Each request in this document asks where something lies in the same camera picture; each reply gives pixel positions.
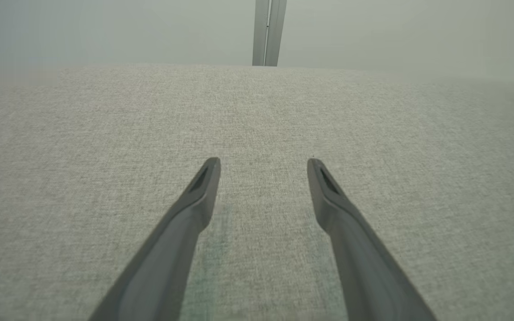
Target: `white wall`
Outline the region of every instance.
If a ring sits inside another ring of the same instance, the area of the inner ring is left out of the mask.
[[[287,0],[278,66],[514,81],[514,0]]]
[[[95,63],[251,65],[254,0],[0,0],[0,74]]]

